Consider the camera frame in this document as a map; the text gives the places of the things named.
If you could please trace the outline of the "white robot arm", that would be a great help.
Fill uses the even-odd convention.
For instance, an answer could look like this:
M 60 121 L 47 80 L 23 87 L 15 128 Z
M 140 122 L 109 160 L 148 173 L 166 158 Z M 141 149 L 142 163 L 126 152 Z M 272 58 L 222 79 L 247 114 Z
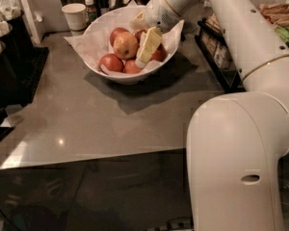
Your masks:
M 289 153 L 289 48 L 250 0 L 209 0 L 244 91 L 206 101 L 186 151 L 194 231 L 284 231 L 277 165 Z M 168 31 L 196 0 L 150 0 Z

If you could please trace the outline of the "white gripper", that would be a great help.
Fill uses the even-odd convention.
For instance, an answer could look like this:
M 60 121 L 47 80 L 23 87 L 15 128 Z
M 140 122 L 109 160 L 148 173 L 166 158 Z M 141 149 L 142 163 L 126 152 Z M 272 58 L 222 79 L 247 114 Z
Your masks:
M 138 13 L 130 21 L 129 26 L 135 31 L 151 27 L 146 33 L 141 34 L 135 61 L 137 67 L 144 68 L 148 64 L 162 42 L 162 32 L 169 32 L 179 21 L 180 16 L 166 0 L 150 0 L 144 12 Z

